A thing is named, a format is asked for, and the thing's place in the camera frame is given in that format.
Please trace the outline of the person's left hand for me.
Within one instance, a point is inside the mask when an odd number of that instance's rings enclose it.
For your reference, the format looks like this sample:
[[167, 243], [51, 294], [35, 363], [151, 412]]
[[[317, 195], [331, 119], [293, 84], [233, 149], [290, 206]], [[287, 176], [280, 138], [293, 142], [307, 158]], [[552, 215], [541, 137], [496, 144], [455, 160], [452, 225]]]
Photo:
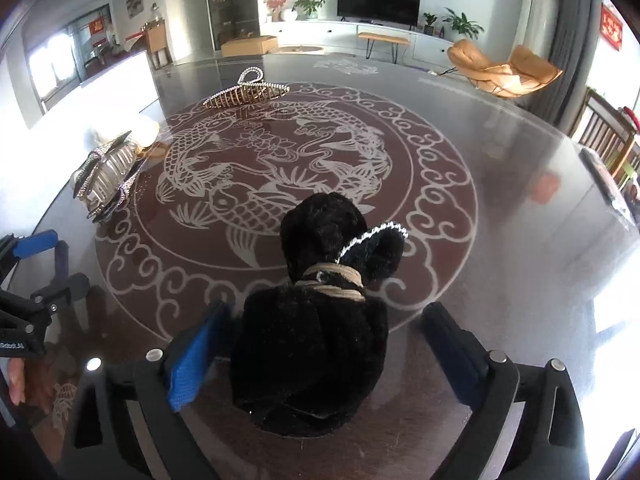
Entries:
[[6, 368], [8, 372], [9, 394], [14, 405], [26, 402], [26, 378], [25, 361], [20, 358], [11, 358]]

